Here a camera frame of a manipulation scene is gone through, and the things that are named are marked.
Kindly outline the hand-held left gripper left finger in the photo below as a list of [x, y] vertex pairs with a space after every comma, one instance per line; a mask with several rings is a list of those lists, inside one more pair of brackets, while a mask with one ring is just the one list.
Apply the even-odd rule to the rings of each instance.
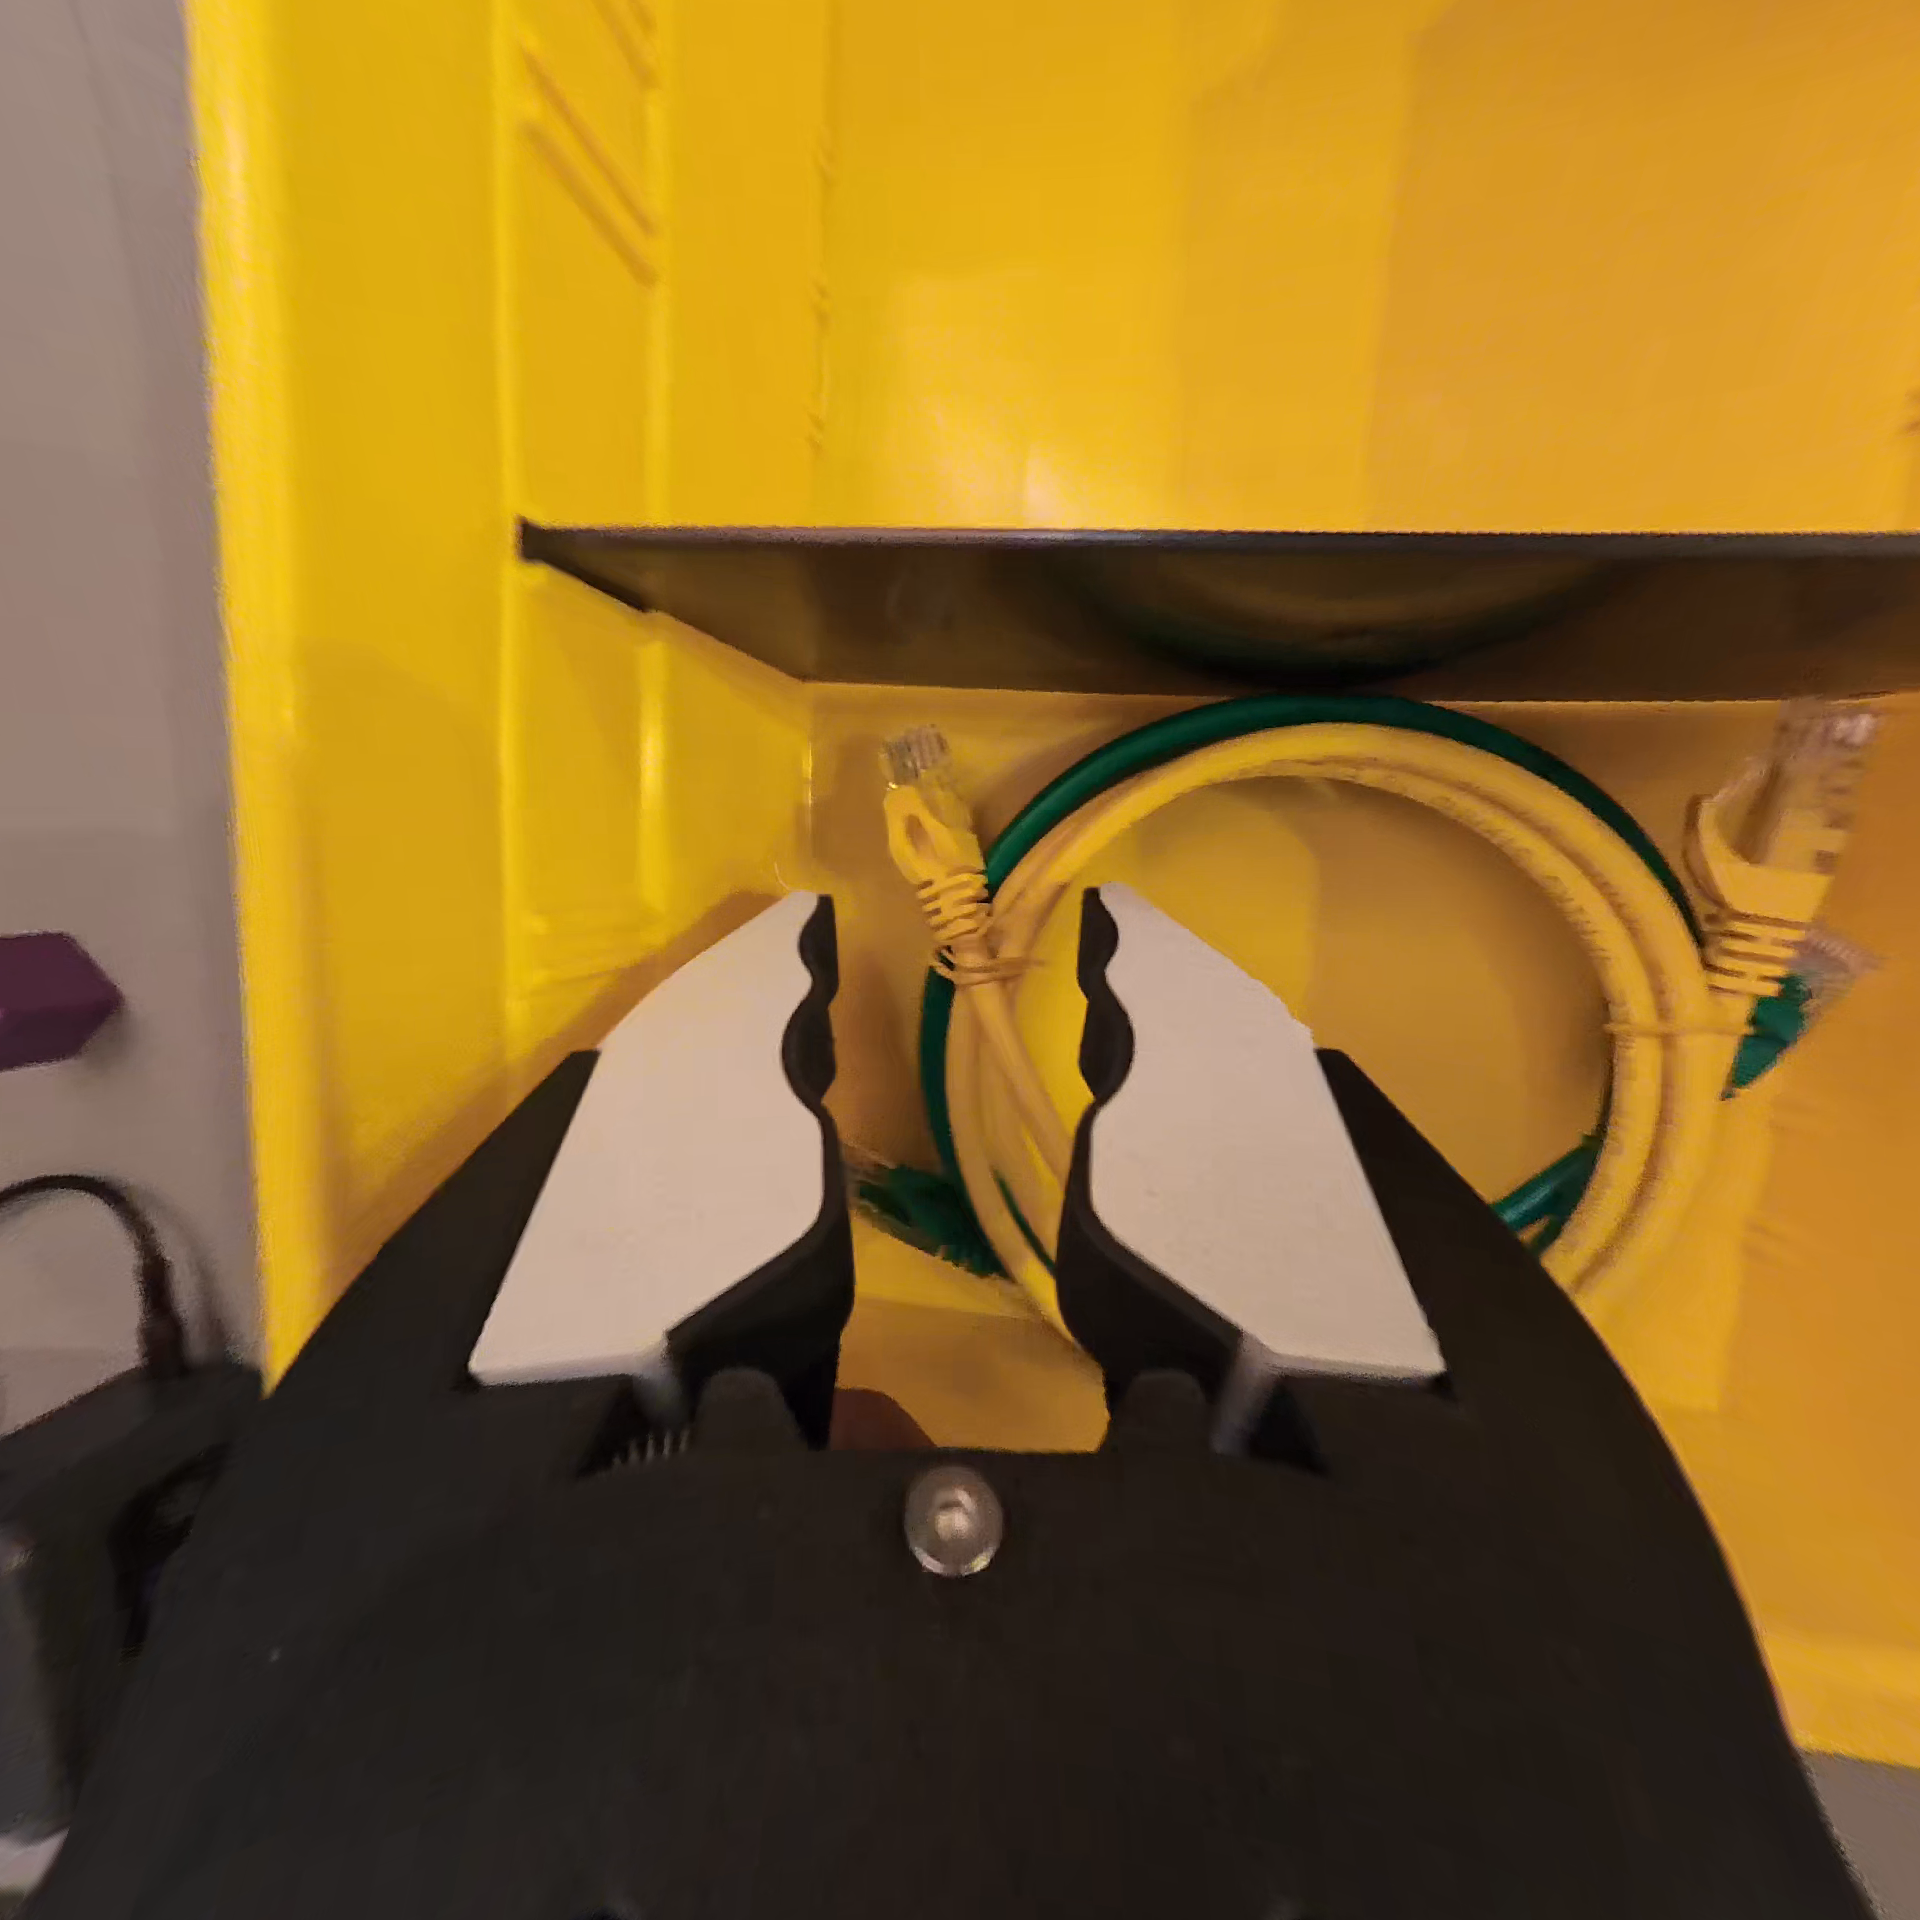
[[858, 1292], [836, 983], [833, 900], [781, 895], [618, 1022], [470, 1347], [478, 1386], [619, 1378], [681, 1430], [713, 1378], [755, 1372], [829, 1446]]

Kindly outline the black device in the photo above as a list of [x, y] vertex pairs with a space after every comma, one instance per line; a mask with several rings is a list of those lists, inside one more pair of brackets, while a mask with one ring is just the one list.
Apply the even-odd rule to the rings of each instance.
[[169, 1560], [260, 1396], [230, 1360], [133, 1372], [3, 1442], [3, 1835], [60, 1834]]

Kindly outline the black bin divider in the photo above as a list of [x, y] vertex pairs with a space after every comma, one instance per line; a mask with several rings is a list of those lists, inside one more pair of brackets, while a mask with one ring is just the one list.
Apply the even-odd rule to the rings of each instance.
[[523, 520], [528, 562], [797, 682], [1469, 701], [1914, 698], [1915, 534]]

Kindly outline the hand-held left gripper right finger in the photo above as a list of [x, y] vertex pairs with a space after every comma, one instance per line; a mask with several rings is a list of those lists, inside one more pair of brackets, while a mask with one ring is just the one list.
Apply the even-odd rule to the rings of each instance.
[[1309, 1027], [1129, 884], [1083, 891], [1089, 1107], [1057, 1240], [1060, 1316], [1112, 1411], [1186, 1376], [1210, 1446], [1312, 1455], [1291, 1390], [1448, 1372]]

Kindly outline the purple block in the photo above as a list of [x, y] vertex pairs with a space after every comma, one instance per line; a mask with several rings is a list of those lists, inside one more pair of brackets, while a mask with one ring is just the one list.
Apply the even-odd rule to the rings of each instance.
[[118, 1015], [125, 997], [64, 931], [3, 938], [3, 1072], [60, 1064]]

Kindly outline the yellow plastic bin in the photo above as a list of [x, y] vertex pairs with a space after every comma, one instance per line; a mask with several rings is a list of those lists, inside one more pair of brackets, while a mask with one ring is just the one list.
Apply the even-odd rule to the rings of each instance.
[[[275, 1380], [562, 1051], [781, 893], [937, 1163], [881, 828], [1224, 698], [822, 683], [523, 520], [1915, 534], [1915, 4], [188, 4]], [[1801, 1743], [1915, 1764], [1915, 695], [1469, 701], [1689, 880], [1753, 766], [1811, 1031], [1550, 1247]]]

